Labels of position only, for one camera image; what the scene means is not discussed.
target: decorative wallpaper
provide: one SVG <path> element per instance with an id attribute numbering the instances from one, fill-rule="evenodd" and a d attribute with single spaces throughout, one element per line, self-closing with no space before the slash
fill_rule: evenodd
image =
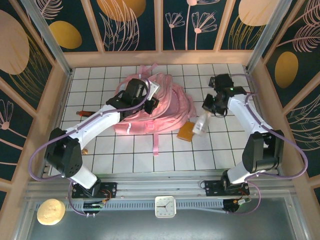
<path id="1" fill-rule="evenodd" d="M 279 0 L 236 0 L 222 50 L 253 50 Z"/>
<path id="2" fill-rule="evenodd" d="M 309 177 L 320 175 L 320 85 L 306 96 L 286 118 L 296 144 L 305 152 Z"/>
<path id="3" fill-rule="evenodd" d="M 0 1 L 0 78 L 37 109 L 52 69 L 8 0 Z"/>
<path id="4" fill-rule="evenodd" d="M 213 50 L 227 0 L 163 0 L 163 50 Z"/>
<path id="5" fill-rule="evenodd" d="M 266 67 L 282 106 L 320 71 L 320 1 L 306 0 Z"/>
<path id="6" fill-rule="evenodd" d="M 282 19 L 282 21 L 281 21 L 281 23 L 280 23 L 277 31 L 276 31 L 275 34 L 272 36 L 269 44 L 268 44 L 268 45 L 266 46 L 266 48 L 265 48 L 265 50 L 264 50 L 264 52 L 263 52 L 263 54 L 262 54 L 262 57 L 263 57 L 263 58 L 266 56 L 266 54 L 268 53 L 271 45 L 274 43 L 274 39 L 276 38 L 276 36 L 278 36 L 280 30 L 282 29 L 284 23 L 286 22 L 287 18 L 288 18 L 289 15 L 291 14 L 291 11 L 292 11 L 292 9 L 294 8 L 294 6 L 296 5 L 297 1 L 298 1 L 298 0 L 292 0 L 292 2 L 291 2 L 291 4 L 290 4 L 290 7 L 289 7 L 288 11 L 286 12 L 285 16 L 283 17 L 283 19 Z"/>
<path id="7" fill-rule="evenodd" d="M 320 205 L 320 187 L 317 187 L 314 189 L 314 194 L 315 194 L 316 199 L 318 200 L 318 203 Z"/>
<path id="8" fill-rule="evenodd" d="M 104 50 L 156 50 L 154 0 L 90 0 Z"/>
<path id="9" fill-rule="evenodd" d="M 98 51 L 80 0 L 34 1 L 63 52 Z"/>
<path id="10" fill-rule="evenodd" d="M 0 90 L 0 179 L 12 180 L 33 118 Z"/>
<path id="11" fill-rule="evenodd" d="M 1 208 L 5 202 L 6 195 L 7 193 L 5 191 L 0 190 L 0 213 L 1 213 Z"/>

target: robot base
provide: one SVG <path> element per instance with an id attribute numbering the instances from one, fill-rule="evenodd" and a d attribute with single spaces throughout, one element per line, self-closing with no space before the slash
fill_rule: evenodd
<path id="1" fill-rule="evenodd" d="M 105 199 L 107 194 L 107 198 L 114 199 L 117 194 L 117 183 L 116 182 L 101 182 L 99 190 L 94 196 L 90 195 L 90 193 L 85 190 L 80 184 L 73 185 L 72 189 L 72 198 L 73 199 Z"/>
<path id="2" fill-rule="evenodd" d="M 205 194 L 207 197 L 227 197 L 227 196 L 239 196 L 243 194 L 250 195 L 249 186 L 247 183 L 240 184 L 233 189 L 225 189 L 222 180 L 204 181 Z"/>

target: clear bottle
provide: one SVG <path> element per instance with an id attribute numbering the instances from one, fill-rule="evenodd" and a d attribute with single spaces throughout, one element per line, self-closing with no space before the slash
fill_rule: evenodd
<path id="1" fill-rule="evenodd" d="M 198 134 L 200 136 L 204 136 L 208 130 L 208 126 L 209 126 L 209 121 L 210 121 L 210 117 L 211 117 L 211 112 L 209 111 L 205 111 L 198 119 L 198 121 L 196 121 L 192 132 L 194 134 Z"/>

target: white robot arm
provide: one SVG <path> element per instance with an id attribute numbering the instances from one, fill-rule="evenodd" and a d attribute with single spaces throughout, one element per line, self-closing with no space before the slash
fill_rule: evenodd
<path id="1" fill-rule="evenodd" d="M 85 121 L 66 130 L 54 129 L 50 134 L 50 140 L 67 133 L 74 133 L 48 145 L 45 152 L 47 162 L 63 176 L 72 179 L 90 195 L 95 196 L 101 181 L 83 165 L 81 150 L 105 129 L 124 118 L 141 110 L 151 114 L 159 103 L 153 95 L 160 86 L 155 82 L 148 83 L 149 91 L 145 81 L 133 78 L 125 90 L 121 90 L 115 97 L 109 99 L 98 112 Z"/>
<path id="2" fill-rule="evenodd" d="M 261 127 L 264 125 L 272 130 L 272 127 L 261 118 L 253 107 L 250 109 L 255 117 L 249 112 L 247 105 L 250 103 L 246 103 L 247 92 L 243 87 L 234 87 L 234 83 L 228 75 L 227 79 L 222 77 L 215 80 L 214 89 L 217 95 L 213 97 L 208 94 L 202 107 L 206 111 L 221 115 L 224 115 L 229 109 L 247 134 L 248 140 L 243 150 L 242 161 L 235 167 L 226 170 L 221 177 L 224 190 L 232 192 L 241 188 L 251 175 L 279 167 L 282 163 L 284 141 Z M 284 135 L 280 130 L 274 131 Z"/>

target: white clock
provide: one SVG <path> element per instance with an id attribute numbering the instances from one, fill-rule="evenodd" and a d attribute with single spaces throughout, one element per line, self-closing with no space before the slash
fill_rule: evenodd
<path id="1" fill-rule="evenodd" d="M 173 218 L 176 213 L 176 200 L 173 196 L 157 196 L 155 198 L 155 216 L 157 218 Z"/>

